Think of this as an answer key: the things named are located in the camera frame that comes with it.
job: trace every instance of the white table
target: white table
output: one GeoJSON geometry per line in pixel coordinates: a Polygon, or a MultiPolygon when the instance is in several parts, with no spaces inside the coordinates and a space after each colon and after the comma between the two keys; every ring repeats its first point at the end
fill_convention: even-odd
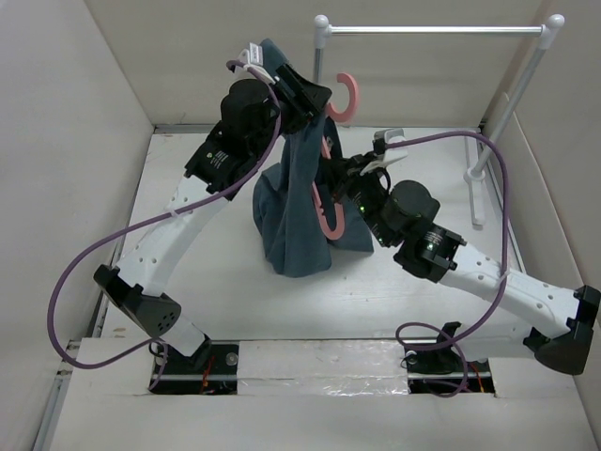
{"type": "MultiPolygon", "coordinates": [[[[406,136],[443,131],[407,129],[406,136]]],[[[373,132],[340,129],[345,154],[369,150],[373,132]]],[[[201,134],[153,137],[133,222],[161,212],[183,165],[203,140],[201,134]]],[[[268,164],[278,161],[281,144],[268,164]]],[[[466,146],[475,144],[452,138],[413,148],[407,159],[391,168],[391,176],[393,182],[422,182],[441,203],[437,223],[496,257],[501,247],[499,202],[489,183],[488,223],[484,229],[471,225],[468,188],[462,179],[466,146]]],[[[408,320],[438,326],[450,320],[471,323],[487,309],[487,303],[466,293],[409,276],[393,262],[393,250],[378,246],[369,257],[332,250],[332,268],[314,276],[289,279],[275,274],[263,258],[254,227],[253,186],[252,181],[248,183],[205,228],[182,258],[167,290],[213,339],[382,338],[393,336],[398,324],[408,320]],[[221,246],[225,240],[228,253],[221,246]]],[[[125,252],[142,233],[128,237],[125,252]]],[[[514,254],[511,260],[516,265],[514,254]]],[[[498,311],[491,321],[510,318],[498,311]]],[[[80,359],[104,359],[143,337],[111,306],[102,338],[85,340],[80,359]]],[[[289,343],[257,344],[267,354],[240,361],[240,366],[250,376],[257,371],[278,376],[292,372],[296,382],[304,371],[301,383],[290,384],[302,387],[296,391],[294,387],[272,390],[271,386],[261,392],[256,384],[248,384],[233,397],[151,396],[146,391],[151,357],[145,350],[101,370],[75,370],[53,449],[429,450],[447,449],[451,444],[453,449],[596,449],[573,379],[535,361],[493,359],[495,397],[461,395],[447,400],[406,396],[403,390],[395,392],[397,396],[335,397],[315,391],[321,383],[316,378],[324,371],[333,371],[335,378],[356,376],[353,365],[361,363],[360,353],[349,354],[357,358],[352,366],[340,369],[339,360],[330,359],[331,365],[324,367],[311,360],[310,349],[291,350],[285,346],[298,345],[289,343]],[[308,365],[316,365],[311,382],[316,385],[306,380],[313,377],[308,365]]],[[[325,344],[324,349],[335,343],[325,344]]],[[[398,352],[399,348],[383,349],[380,367],[378,360],[364,354],[365,365],[373,364],[374,374],[388,377],[398,352]]],[[[391,383],[402,388],[405,376],[395,373],[391,383]]]]}

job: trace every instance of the plastic clothes hanger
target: plastic clothes hanger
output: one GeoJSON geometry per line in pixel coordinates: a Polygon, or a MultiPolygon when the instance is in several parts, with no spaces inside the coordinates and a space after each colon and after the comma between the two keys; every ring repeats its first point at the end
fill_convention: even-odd
{"type": "MultiPolygon", "coordinates": [[[[335,122],[349,122],[357,111],[359,106],[359,86],[357,81],[348,73],[339,73],[336,75],[336,81],[347,86],[348,89],[348,106],[345,111],[338,111],[331,102],[326,106],[326,115],[331,117],[335,122]]],[[[324,137],[321,138],[321,156],[330,159],[330,149],[328,143],[324,137]]],[[[339,240],[345,233],[345,211],[342,204],[335,202],[334,211],[336,214],[336,227],[334,230],[330,229],[328,220],[324,214],[323,203],[319,196],[315,182],[312,185],[312,197],[313,205],[316,208],[317,219],[319,220],[319,226],[324,236],[329,240],[339,240]]]]}

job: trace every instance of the robotic arm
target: robotic arm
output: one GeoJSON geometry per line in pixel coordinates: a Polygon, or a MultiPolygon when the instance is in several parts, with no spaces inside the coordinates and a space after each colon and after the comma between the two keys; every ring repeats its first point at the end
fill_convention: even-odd
{"type": "MultiPolygon", "coordinates": [[[[256,46],[243,55],[246,62],[260,64],[256,46]]],[[[298,132],[324,112],[331,96],[329,89],[303,79],[287,63],[266,78],[272,82],[279,105],[270,99],[262,81],[235,82],[222,101],[222,120],[186,164],[184,177],[165,209],[173,218],[151,228],[113,268],[101,265],[94,274],[119,310],[150,337],[168,343],[195,369],[206,363],[211,341],[181,313],[180,305],[164,289],[195,237],[236,193],[199,210],[175,211],[207,193],[232,187],[260,162],[275,132],[298,132]],[[278,115],[282,125],[275,131],[278,115]]],[[[350,198],[380,245],[399,247],[394,261],[405,271],[492,301],[502,279],[500,264],[434,223],[440,204],[421,183],[403,180],[391,186],[385,168],[406,156],[402,149],[386,149],[395,134],[394,130],[377,133],[374,151],[365,155],[321,162],[334,199],[350,198]],[[387,187],[380,182],[382,176],[387,187]]],[[[519,322],[462,340],[468,359],[533,354],[554,370],[580,374],[591,346],[601,293],[588,286],[577,291],[556,288],[513,270],[504,276],[502,308],[516,315],[519,322]]],[[[462,328],[453,322],[443,331],[453,335],[462,328]]],[[[451,351],[430,351],[425,362],[431,361],[431,352],[451,351]]],[[[416,355],[412,362],[418,372],[422,357],[416,355]]]]}

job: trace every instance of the wall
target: wall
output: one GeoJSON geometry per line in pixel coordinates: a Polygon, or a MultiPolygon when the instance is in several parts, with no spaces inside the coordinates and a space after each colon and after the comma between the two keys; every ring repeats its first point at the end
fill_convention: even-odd
{"type": "MultiPolygon", "coordinates": [[[[152,127],[80,0],[0,0],[0,449],[29,449],[59,359],[45,330],[58,275],[126,221],[152,127]]],[[[81,336],[89,258],[56,327],[81,336]]]]}
{"type": "MultiPolygon", "coordinates": [[[[333,24],[532,23],[541,0],[86,0],[155,124],[214,123],[229,86],[224,63],[272,38],[307,77],[313,18],[333,24]]],[[[359,81],[361,125],[476,126],[520,39],[388,36],[330,39],[324,83],[359,81]]],[[[338,103],[345,92],[335,90],[338,103]]]]}
{"type": "MultiPolygon", "coordinates": [[[[548,13],[565,16],[565,28],[500,140],[510,159],[512,188],[518,193],[511,198],[512,218],[529,272],[572,287],[583,280],[601,288],[601,60],[597,38],[601,3],[556,0],[547,4],[548,13]]],[[[577,385],[600,442],[599,332],[577,385]]]]}

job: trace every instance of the blue cloth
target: blue cloth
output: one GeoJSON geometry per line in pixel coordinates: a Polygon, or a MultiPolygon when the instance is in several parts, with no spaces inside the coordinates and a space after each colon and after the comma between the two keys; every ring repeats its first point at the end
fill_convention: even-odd
{"type": "Polygon", "coordinates": [[[329,244],[374,252],[371,232],[348,199],[343,202],[346,227],[340,240],[329,241],[321,231],[311,197],[314,180],[328,223],[335,225],[331,195],[318,173],[322,136],[331,145],[332,157],[342,156],[334,122],[319,117],[286,138],[281,162],[266,169],[254,187],[253,217],[265,256],[277,273],[288,277],[326,271],[331,266],[329,244]]]}

